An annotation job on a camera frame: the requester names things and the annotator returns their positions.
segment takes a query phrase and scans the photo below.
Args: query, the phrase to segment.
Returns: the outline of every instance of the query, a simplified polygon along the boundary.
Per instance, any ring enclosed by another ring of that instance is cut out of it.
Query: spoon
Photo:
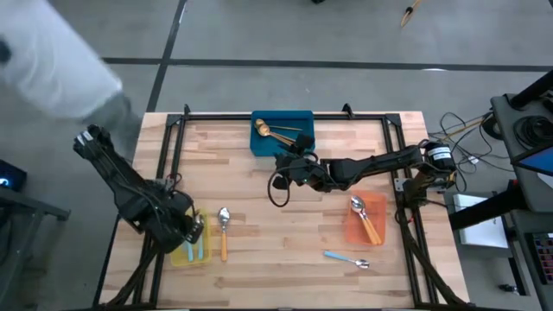
[[[355,263],[355,265],[357,266],[357,268],[360,268],[360,269],[368,269],[369,268],[369,265],[370,263],[368,261],[366,261],[365,259],[358,259],[358,260],[353,260],[353,259],[350,259],[348,257],[344,257],[342,255],[338,255],[336,253],[333,253],[331,251],[325,251],[324,252],[324,255],[326,257],[331,257],[331,258],[334,258],[334,259],[338,259],[338,260],[343,260],[343,261],[348,261],[350,263]]]
[[[222,234],[221,234],[221,260],[226,261],[226,224],[231,219],[231,213],[228,211],[228,208],[223,207],[219,210],[218,214],[219,222],[221,223]]]
[[[261,126],[259,126],[257,128],[257,133],[259,133],[259,135],[261,136],[273,136],[275,139],[277,139],[278,141],[280,141],[281,143],[286,143],[287,145],[291,145],[293,142],[287,138],[287,137],[284,137],[284,136],[280,136],[276,133],[272,133],[270,131],[270,128],[267,124],[263,124]]]
[[[261,125],[263,125],[263,124],[266,124],[267,126],[269,126],[263,119],[256,119],[256,128],[258,128],[259,126],[261,126]],[[270,127],[273,127],[273,128],[275,128],[275,129],[302,131],[302,129],[290,128],[290,127],[287,127],[287,126],[276,126],[276,125],[271,125]]]
[[[369,236],[371,243],[375,245],[382,244],[382,240],[378,236],[377,231],[374,229],[372,222],[369,220],[369,217],[365,212],[365,202],[357,195],[352,196],[352,210],[358,213],[361,217],[361,222],[365,227],[366,234]]]

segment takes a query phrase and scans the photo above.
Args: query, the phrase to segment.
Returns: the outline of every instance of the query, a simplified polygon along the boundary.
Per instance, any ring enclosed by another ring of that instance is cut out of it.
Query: black metal frame
[[[180,159],[180,153],[182,148],[182,142],[184,137],[184,129],[185,124],[187,121],[207,121],[207,120],[250,120],[251,114],[250,113],[230,113],[230,114],[193,114],[190,113],[190,110],[187,105],[185,105],[185,111],[183,114],[169,114],[167,116],[167,121],[165,124],[165,132],[163,134],[163,141],[162,141],[162,150],[160,152],[160,158],[158,162],[157,167],[157,173],[156,178],[163,178],[167,153],[168,153],[168,144],[171,137],[171,131],[173,127],[178,125],[179,130],[177,132],[177,138],[175,142],[175,153],[173,157],[173,162],[171,165],[171,175],[176,175],[177,169],[179,166],[179,159]],[[367,121],[379,121],[382,124],[382,129],[384,133],[384,140],[385,140],[385,147],[387,152],[393,151],[393,144],[391,139],[391,131],[390,126],[394,126],[396,133],[397,133],[397,142],[398,147],[400,149],[405,147],[405,139],[404,139],[404,133],[403,133],[403,127],[401,124],[401,118],[398,114],[394,113],[385,113],[385,114],[354,114],[351,107],[348,104],[345,104],[342,112],[337,112],[334,114],[317,114],[315,113],[315,120],[367,120]],[[409,169],[404,170],[405,177],[412,178],[412,174]],[[391,172],[391,183],[393,187],[394,179],[398,178],[398,172],[394,171]],[[405,216],[405,211],[402,206],[400,206],[400,197],[401,194],[396,190],[395,187],[394,194],[396,198],[396,204],[398,209],[398,217],[400,222],[403,222],[404,224],[407,224],[407,219]],[[428,246],[426,243],[426,238],[424,236],[424,229],[423,229],[423,222],[421,218],[421,214],[418,210],[413,211],[413,219],[414,219],[414,226],[416,230],[416,241],[419,245],[419,254],[422,253],[426,258],[429,259],[429,251]],[[491,308],[477,308],[469,305],[464,306],[451,306],[451,305],[444,305],[440,304],[438,301],[438,296],[436,292],[436,286],[433,284],[433,282],[430,279],[429,274],[427,271],[424,271],[425,274],[425,281],[426,286],[428,288],[429,292],[429,302],[423,302],[423,298],[421,297],[421,291],[419,288],[417,273],[416,273],[416,266],[414,261],[414,253],[411,250],[410,247],[412,245],[408,245],[407,241],[412,240],[411,233],[409,231],[409,227],[407,225],[401,225],[401,234],[402,234],[402,241],[404,244],[404,253],[405,253],[405,262],[407,264],[407,273],[408,277],[410,279],[410,289],[411,294],[413,297],[413,305],[414,308],[428,308],[432,310],[495,310]],[[113,239],[115,238],[115,230],[114,234],[111,237],[111,245],[113,243]],[[143,253],[141,255],[141,260],[143,260],[145,252],[149,249],[151,246],[151,237],[149,235],[145,235],[144,242],[143,242]],[[107,269],[107,264],[109,262],[109,256],[110,251],[108,252],[108,256],[105,259],[105,267],[103,268],[104,273]],[[125,305],[125,306],[116,306],[115,308],[108,308],[109,310],[146,310],[146,309],[156,309],[157,305],[157,298],[159,295],[159,287],[161,283],[162,278],[162,266],[163,266],[163,258],[164,254],[160,253],[158,254],[156,258],[156,264],[154,268],[154,274],[152,276],[152,287],[149,295],[148,302],[142,302],[142,292],[143,292],[143,281],[140,282],[140,286],[137,287],[135,290],[135,294],[132,299],[132,304]],[[102,275],[100,278],[100,282],[97,289],[96,299],[93,304],[93,308],[99,306],[99,297],[100,293],[103,287],[103,281],[104,281],[105,275]]]

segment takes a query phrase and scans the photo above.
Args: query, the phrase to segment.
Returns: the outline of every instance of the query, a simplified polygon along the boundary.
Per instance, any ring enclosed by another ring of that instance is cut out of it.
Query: wooden table
[[[399,112],[407,145],[427,138],[423,114]],[[166,113],[147,113],[134,167],[154,178]],[[373,121],[315,121],[319,157],[365,158],[385,153],[382,125]],[[267,199],[267,181],[275,169],[272,157],[256,158],[249,149],[247,121],[188,121],[179,172],[196,206],[209,212],[213,259],[210,264],[173,267],[164,261],[159,308],[382,308],[412,307],[390,174],[365,178],[352,189],[388,197],[385,245],[348,244],[343,237],[346,203],[351,193],[321,194],[309,187],[291,188],[290,203],[277,208]],[[166,172],[169,171],[172,150]],[[433,200],[442,200],[430,195]],[[228,207],[228,262],[220,261],[216,212]],[[465,301],[467,289],[446,209],[421,209],[430,257],[438,272]],[[109,301],[136,268],[143,236],[124,221],[118,224],[100,302]],[[322,256],[337,251],[371,262],[368,270]],[[428,301],[417,269],[423,299]],[[149,282],[144,286],[147,298]]]

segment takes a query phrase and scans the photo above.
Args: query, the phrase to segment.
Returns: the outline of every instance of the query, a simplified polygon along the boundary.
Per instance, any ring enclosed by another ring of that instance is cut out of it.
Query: gray floor
[[[177,0],[55,0],[54,6],[103,57],[161,57]],[[427,0],[398,27],[410,0],[189,0],[174,58],[353,60],[543,65],[553,60],[546,0]],[[157,66],[117,65],[133,109],[144,113]],[[336,111],[423,111],[430,131],[446,111],[470,118],[489,98],[518,92],[542,73],[429,72],[300,68],[169,67],[157,111],[251,111],[266,107]],[[72,209],[51,222],[26,274],[26,301],[40,310],[92,302],[116,210],[108,187],[73,153],[79,127],[43,116],[0,86],[0,158],[29,172],[27,193]],[[454,124],[449,119],[447,124]],[[505,155],[493,141],[495,154]],[[486,150],[478,134],[463,145]],[[490,159],[508,168],[508,162]],[[502,190],[513,175],[478,164],[473,191]],[[533,297],[496,289],[512,282],[505,259],[461,250],[471,300],[483,307],[539,309]]]

